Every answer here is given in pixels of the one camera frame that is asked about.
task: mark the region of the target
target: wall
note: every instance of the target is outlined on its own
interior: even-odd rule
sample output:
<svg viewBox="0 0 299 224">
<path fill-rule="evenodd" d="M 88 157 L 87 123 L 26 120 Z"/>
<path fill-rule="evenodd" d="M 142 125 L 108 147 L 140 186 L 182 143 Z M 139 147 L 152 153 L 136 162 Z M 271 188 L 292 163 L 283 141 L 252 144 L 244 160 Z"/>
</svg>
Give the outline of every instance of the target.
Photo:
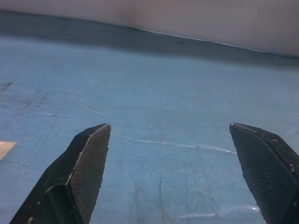
<svg viewBox="0 0 299 224">
<path fill-rule="evenodd" d="M 0 9 L 58 15 L 299 55 L 298 0 L 0 0 Z"/>
</svg>

